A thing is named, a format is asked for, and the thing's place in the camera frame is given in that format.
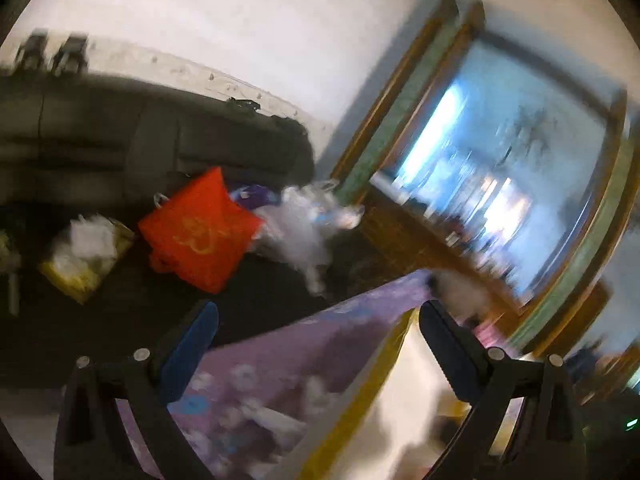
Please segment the yellow storage box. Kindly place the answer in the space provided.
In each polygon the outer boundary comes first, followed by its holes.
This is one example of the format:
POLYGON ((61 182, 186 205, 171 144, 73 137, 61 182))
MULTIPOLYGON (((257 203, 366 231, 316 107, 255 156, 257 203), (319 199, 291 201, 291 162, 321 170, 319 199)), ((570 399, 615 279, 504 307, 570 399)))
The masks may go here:
POLYGON ((463 422, 471 404, 456 397, 412 309, 366 366, 268 479, 419 479, 445 445, 447 418, 463 422))

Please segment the clear plastic bags pile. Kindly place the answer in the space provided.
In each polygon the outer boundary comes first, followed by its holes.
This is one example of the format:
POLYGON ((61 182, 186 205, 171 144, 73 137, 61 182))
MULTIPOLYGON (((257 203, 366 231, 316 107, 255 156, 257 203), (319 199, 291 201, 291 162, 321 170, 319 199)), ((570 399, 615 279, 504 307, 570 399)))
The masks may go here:
POLYGON ((306 289, 315 297, 326 292, 322 271, 332 256, 329 241, 359 226, 363 205, 342 205, 334 190, 335 179, 288 186, 277 205, 254 211, 262 226, 254 237, 252 252, 284 263, 303 275, 306 289))

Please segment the black sofa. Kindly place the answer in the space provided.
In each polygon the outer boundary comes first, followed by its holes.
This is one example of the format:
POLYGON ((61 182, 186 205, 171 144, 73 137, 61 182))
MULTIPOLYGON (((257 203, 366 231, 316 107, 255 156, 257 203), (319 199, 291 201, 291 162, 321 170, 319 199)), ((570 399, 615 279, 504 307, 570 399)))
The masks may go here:
POLYGON ((1 81, 1 229, 13 237, 18 315, 1 318, 1 383, 58 388, 80 356, 117 360, 154 344, 201 293, 149 265, 135 242, 98 291, 78 304, 39 271, 55 237, 81 214, 135 226, 157 193, 213 167, 230 184, 306 184, 305 128, 247 104, 141 81, 80 75, 1 81))

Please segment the red tote bag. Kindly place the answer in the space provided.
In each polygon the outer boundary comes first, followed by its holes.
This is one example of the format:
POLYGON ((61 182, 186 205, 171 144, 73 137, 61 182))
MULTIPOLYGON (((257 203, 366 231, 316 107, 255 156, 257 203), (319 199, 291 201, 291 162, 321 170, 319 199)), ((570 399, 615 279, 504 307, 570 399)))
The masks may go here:
POLYGON ((139 222, 158 272, 216 295, 250 248, 262 219, 235 203, 216 167, 139 222))

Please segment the brown plush cushion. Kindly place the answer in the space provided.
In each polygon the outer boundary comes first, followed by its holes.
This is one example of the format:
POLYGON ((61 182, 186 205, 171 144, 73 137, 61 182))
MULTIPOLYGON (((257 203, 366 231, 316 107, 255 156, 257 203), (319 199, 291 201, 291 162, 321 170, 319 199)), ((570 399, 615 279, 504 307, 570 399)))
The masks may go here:
POLYGON ((436 269, 428 274, 427 288, 459 322, 477 318, 483 321, 490 312, 490 298, 476 281, 447 269, 436 269))

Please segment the purple floral table cloth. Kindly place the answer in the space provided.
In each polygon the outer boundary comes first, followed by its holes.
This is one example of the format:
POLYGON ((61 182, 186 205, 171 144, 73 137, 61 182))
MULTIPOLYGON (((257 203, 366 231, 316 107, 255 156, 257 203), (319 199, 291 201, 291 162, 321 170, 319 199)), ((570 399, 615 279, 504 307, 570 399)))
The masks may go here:
MULTIPOLYGON (((168 412, 219 479, 266 474, 354 381, 401 315, 430 296, 428 272, 403 278, 309 318, 206 353, 168 412)), ((439 425, 447 445, 457 422, 439 425)))

